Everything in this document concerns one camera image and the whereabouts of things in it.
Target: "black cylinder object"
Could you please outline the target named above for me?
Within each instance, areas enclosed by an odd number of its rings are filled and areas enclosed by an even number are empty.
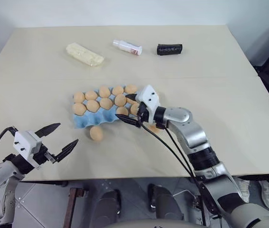
[[[159,56],[181,54],[183,45],[181,44],[159,44],[157,53]]]
[[[196,171],[208,169],[220,163],[211,147],[196,153],[188,154],[188,158]]]

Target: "egg tray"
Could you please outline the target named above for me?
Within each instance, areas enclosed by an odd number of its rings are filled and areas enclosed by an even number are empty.
[[[97,126],[97,125],[100,125],[102,123],[112,123],[116,120],[119,120],[119,118],[115,115],[116,109],[118,108],[118,106],[116,106],[114,104],[114,99],[116,96],[112,94],[112,89],[113,89],[113,87],[109,87],[109,90],[110,90],[109,99],[112,100],[113,106],[109,110],[106,110],[106,109],[100,107],[97,110],[97,112],[95,112],[95,113],[86,110],[82,116],[73,114],[75,128],[86,128],[89,126]],[[101,97],[98,96],[95,100],[99,103],[101,100]],[[87,100],[84,100],[83,104],[86,106],[87,102],[88,102]],[[131,106],[132,106],[132,104],[130,104],[130,103],[126,103],[124,105],[124,107],[128,109],[129,116],[135,117],[134,115],[130,114],[130,107]]]

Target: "white wall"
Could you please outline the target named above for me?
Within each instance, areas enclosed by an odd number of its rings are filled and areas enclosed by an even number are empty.
[[[269,0],[0,0],[0,51],[13,28],[227,24],[252,64],[269,56]]]

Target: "egg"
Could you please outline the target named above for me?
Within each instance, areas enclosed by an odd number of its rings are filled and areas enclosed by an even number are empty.
[[[136,87],[136,85],[127,85],[125,87],[125,92],[127,94],[134,94],[136,91],[138,90],[138,88]]]
[[[139,104],[138,103],[135,103],[135,104],[131,105],[130,113],[132,115],[137,115],[138,109],[139,109]]]
[[[74,103],[82,103],[85,100],[85,95],[82,92],[76,92],[73,95]]]
[[[155,134],[160,132],[160,129],[158,129],[155,125],[149,125],[147,127],[148,127],[149,130],[151,130]]]
[[[87,106],[87,109],[90,112],[93,112],[93,113],[97,112],[97,110],[100,108],[100,105],[95,100],[89,100],[89,101],[87,101],[86,106]]]
[[[100,106],[106,110],[109,110],[113,106],[113,102],[109,98],[102,98],[100,101]]]
[[[118,107],[116,109],[116,114],[129,115],[128,109],[125,107]]]
[[[133,101],[133,100],[131,100],[130,98],[127,98],[127,97],[126,97],[126,99],[127,99],[127,103],[129,103],[129,104],[134,104],[134,103],[136,103],[136,101]]]
[[[90,137],[94,140],[94,141],[101,141],[104,138],[104,134],[102,132],[102,128],[100,126],[93,126],[90,129]]]
[[[108,98],[110,96],[110,90],[108,87],[101,86],[99,90],[100,97]]]
[[[112,90],[112,94],[115,95],[115,96],[118,95],[118,94],[122,94],[123,92],[124,92],[124,88],[121,87],[120,85],[114,87],[113,90]]]
[[[72,106],[72,110],[75,115],[83,115],[86,112],[86,107],[82,103],[75,103]]]
[[[86,92],[85,96],[87,100],[95,100],[98,97],[97,93],[94,91]]]
[[[126,104],[126,97],[124,94],[118,94],[115,99],[114,99],[114,103],[118,106],[118,107],[122,107]]]

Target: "robotic arm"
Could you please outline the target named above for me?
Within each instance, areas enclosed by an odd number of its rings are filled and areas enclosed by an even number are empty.
[[[160,106],[159,97],[148,85],[137,94],[126,97],[140,103],[138,120],[117,116],[128,124],[141,127],[142,122],[170,129],[194,168],[198,188],[207,209],[225,218],[233,228],[269,228],[269,211],[259,205],[245,203],[234,179],[219,161],[205,132],[184,108]]]
[[[57,156],[50,154],[48,148],[42,143],[41,138],[52,133],[60,123],[54,123],[43,127],[37,132],[18,131],[15,127],[9,127],[6,131],[14,136],[14,148],[19,155],[10,154],[0,163],[0,228],[12,227],[15,211],[15,188],[34,168],[39,169],[46,161],[60,162],[76,146],[75,140],[62,149]]]

